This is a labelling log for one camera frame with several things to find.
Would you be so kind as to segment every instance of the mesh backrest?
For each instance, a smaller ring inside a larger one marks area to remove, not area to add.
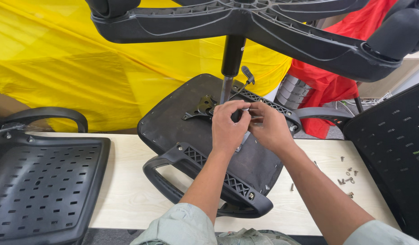
[[[419,84],[359,114],[343,133],[402,230],[419,239]]]

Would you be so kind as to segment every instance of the person's left hand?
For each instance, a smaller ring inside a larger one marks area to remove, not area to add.
[[[244,134],[251,116],[249,111],[243,111],[239,122],[231,120],[231,115],[238,109],[249,108],[250,103],[244,100],[232,100],[218,105],[212,117],[212,151],[226,152],[232,156],[243,141]]]

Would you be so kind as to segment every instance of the sleeve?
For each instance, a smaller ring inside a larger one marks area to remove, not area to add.
[[[174,205],[160,218],[152,221],[147,230],[130,245],[146,242],[164,242],[169,245],[216,245],[217,240],[211,220],[200,208],[189,204]]]
[[[356,229],[343,245],[419,245],[419,241],[378,220],[371,220]]]

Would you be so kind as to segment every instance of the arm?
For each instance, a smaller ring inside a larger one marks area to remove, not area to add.
[[[259,117],[250,121],[249,131],[281,159],[329,245],[343,244],[359,226],[374,220],[296,145],[284,115],[261,102],[251,104],[250,114]]]
[[[251,118],[249,112],[244,111],[239,122],[234,123],[231,115],[236,110],[249,106],[250,103],[243,100],[229,101],[216,106],[212,118],[212,151],[204,167],[179,201],[202,209],[212,224],[216,221],[218,202],[229,161],[241,144]]]

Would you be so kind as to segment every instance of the forearm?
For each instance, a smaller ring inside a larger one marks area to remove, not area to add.
[[[324,175],[295,143],[277,153],[329,245],[341,245],[374,218]]]
[[[179,201],[180,203],[193,204],[202,209],[212,224],[216,221],[223,181],[231,157],[231,153],[211,152],[204,167]]]

